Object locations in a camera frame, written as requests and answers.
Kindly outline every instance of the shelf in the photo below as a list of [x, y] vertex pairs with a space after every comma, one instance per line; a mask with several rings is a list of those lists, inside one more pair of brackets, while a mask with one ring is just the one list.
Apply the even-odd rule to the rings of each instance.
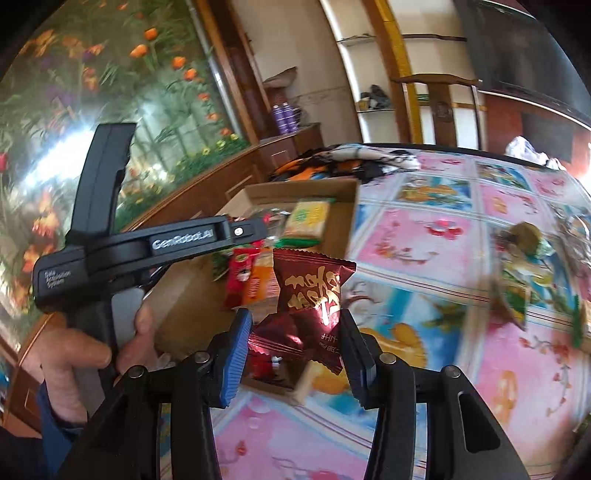
[[354, 45], [361, 45], [363, 43], [370, 43], [373, 41], [375, 41], [375, 37], [373, 35], [354, 35], [353, 37], [337, 40], [337, 43], [340, 43], [344, 47], [352, 47]]
[[357, 113], [393, 112], [394, 108], [375, 108], [373, 110], [357, 110]]

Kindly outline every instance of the blue sleeve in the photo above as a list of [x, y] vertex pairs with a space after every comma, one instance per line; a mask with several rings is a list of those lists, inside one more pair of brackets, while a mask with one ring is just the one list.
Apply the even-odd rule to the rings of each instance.
[[41, 384], [37, 393], [37, 404], [41, 410], [41, 435], [43, 437], [43, 452], [47, 464], [49, 477], [55, 476], [74, 440], [82, 431], [83, 426], [73, 425], [58, 419], [51, 409], [47, 386]]

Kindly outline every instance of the human hand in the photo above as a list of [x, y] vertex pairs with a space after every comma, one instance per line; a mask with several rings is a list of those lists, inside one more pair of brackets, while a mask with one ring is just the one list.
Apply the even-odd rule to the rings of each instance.
[[[135, 315], [135, 337], [119, 351], [115, 365], [124, 374], [134, 365], [152, 368], [158, 360], [154, 349], [154, 318], [146, 304]], [[87, 413], [73, 368], [105, 368], [111, 349], [102, 342], [71, 328], [51, 330], [39, 338], [41, 367], [54, 414], [70, 423], [87, 422]]]

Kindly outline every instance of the red snack package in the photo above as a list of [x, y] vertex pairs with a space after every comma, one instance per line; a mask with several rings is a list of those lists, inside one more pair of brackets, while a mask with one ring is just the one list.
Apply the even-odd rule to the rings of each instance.
[[226, 299], [224, 305], [232, 309], [242, 304], [242, 295], [248, 278], [251, 276], [253, 259], [259, 253], [258, 248], [235, 248], [228, 264]]
[[340, 288], [355, 272], [354, 262], [326, 255], [274, 250], [280, 293], [277, 313], [253, 328], [248, 345], [259, 353], [315, 360], [338, 374]]

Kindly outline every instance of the floral wall mural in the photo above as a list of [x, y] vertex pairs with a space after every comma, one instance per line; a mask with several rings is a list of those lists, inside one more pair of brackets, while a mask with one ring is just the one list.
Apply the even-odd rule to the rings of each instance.
[[185, 0], [68, 0], [0, 81], [0, 335], [39, 317], [31, 273], [63, 247], [97, 124], [136, 122], [116, 227], [248, 146]]

